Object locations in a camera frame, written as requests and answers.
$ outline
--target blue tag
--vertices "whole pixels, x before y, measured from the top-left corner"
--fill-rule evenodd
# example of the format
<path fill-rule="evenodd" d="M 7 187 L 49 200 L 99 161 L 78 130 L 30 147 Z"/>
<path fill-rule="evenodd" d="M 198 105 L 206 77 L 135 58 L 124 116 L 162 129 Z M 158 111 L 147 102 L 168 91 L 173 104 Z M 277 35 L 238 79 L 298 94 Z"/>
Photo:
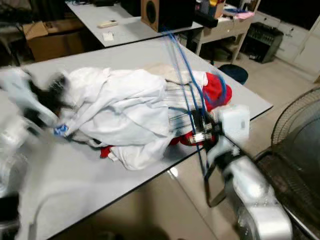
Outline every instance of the blue tag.
<path fill-rule="evenodd" d="M 58 126 L 56 128 L 53 129 L 53 134 L 55 136 L 64 136 L 65 135 L 65 132 L 68 131 L 68 126 L 65 125 L 65 124 L 62 124 L 61 126 Z"/>

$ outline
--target desk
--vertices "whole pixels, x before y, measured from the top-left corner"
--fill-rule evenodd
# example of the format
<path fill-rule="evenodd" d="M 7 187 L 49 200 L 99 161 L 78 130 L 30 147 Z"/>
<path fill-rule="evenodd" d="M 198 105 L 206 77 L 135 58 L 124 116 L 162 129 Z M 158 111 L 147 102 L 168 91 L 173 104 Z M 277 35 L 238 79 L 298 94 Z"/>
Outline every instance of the desk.
<path fill-rule="evenodd" d="M 132 17 L 119 3 L 114 6 L 100 7 L 93 4 L 75 5 L 71 2 L 68 2 L 67 5 L 104 47 L 129 44 L 162 36 L 161 33 L 141 22 L 140 16 Z M 116 20 L 118 25 L 107 28 L 97 27 L 109 20 Z M 202 27 L 202 25 L 193 22 L 191 27 L 179 28 L 172 32 L 179 33 Z M 104 41 L 103 33 L 107 32 L 113 33 L 113 41 Z"/>
<path fill-rule="evenodd" d="M 164 37 L 136 42 L 99 51 L 67 56 L 24 66 L 41 87 L 58 70 L 68 72 L 81 67 L 137 69 L 150 64 L 169 64 Z M 194 70 L 220 72 L 214 66 L 183 48 Z M 231 103 L 244 104 L 255 118 L 272 105 L 232 78 L 220 72 L 233 91 Z M 0 94 L 0 120 L 15 106 Z M 140 171 L 128 171 L 120 162 L 100 159 L 100 151 L 87 145 L 53 139 L 32 158 L 28 182 L 21 198 L 21 232 L 27 239 L 29 225 L 38 211 L 36 237 L 44 240 L 65 230 L 83 218 L 105 208 L 195 153 L 184 145 L 169 147 L 162 161 Z"/>
<path fill-rule="evenodd" d="M 233 63 L 240 51 L 240 48 L 245 40 L 247 32 L 250 28 L 251 23 L 254 20 L 254 16 L 249 17 L 245 20 L 234 18 L 233 20 L 229 17 L 220 17 L 218 24 L 214 28 L 203 28 L 197 31 L 193 37 L 193 41 L 197 42 L 196 54 L 200 54 L 202 44 L 225 39 L 232 36 L 239 36 L 238 45 L 236 50 L 233 52 L 231 63 Z"/>

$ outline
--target cardboard box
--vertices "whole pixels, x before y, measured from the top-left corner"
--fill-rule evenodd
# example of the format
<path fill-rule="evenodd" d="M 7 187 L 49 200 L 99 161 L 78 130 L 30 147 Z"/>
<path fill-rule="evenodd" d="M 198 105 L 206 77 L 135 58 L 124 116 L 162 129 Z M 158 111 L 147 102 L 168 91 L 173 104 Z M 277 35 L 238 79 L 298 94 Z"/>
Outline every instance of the cardboard box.
<path fill-rule="evenodd" d="M 36 62 L 86 51 L 84 25 L 78 19 L 40 21 L 24 25 L 23 31 Z"/>

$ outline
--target wooden speaker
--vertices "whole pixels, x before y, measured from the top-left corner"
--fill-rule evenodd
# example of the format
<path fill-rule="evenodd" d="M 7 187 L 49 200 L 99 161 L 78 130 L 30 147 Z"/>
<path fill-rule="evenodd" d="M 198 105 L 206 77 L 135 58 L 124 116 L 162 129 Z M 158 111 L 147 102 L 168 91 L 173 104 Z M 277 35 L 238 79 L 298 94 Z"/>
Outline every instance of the wooden speaker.
<path fill-rule="evenodd" d="M 156 32 L 192 26 L 195 0 L 141 0 L 141 21 Z"/>

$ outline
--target motion blur robot arm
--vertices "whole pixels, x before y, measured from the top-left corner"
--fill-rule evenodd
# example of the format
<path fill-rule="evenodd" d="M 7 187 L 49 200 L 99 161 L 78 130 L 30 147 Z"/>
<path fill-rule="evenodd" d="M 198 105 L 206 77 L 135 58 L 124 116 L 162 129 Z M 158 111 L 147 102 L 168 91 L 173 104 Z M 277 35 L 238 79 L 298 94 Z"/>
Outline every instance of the motion blur robot arm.
<path fill-rule="evenodd" d="M 29 157 L 41 144 L 43 129 L 58 119 L 66 80 L 58 76 L 43 91 L 21 69 L 7 70 L 2 76 L 0 87 L 21 111 L 0 126 L 0 240 L 11 240 L 19 231 L 19 194 L 32 160 Z"/>
<path fill-rule="evenodd" d="M 272 186 L 251 158 L 234 143 L 248 140 L 248 108 L 224 106 L 206 113 L 205 119 L 200 114 L 193 115 L 193 118 L 197 119 L 197 134 L 190 138 L 190 142 L 204 141 L 210 165 L 204 177 L 210 207 L 215 207 L 224 197 L 230 200 L 238 219 L 241 239 L 291 240 L 290 219 L 276 199 Z M 224 190 L 212 198 L 209 178 L 216 166 L 224 178 Z"/>

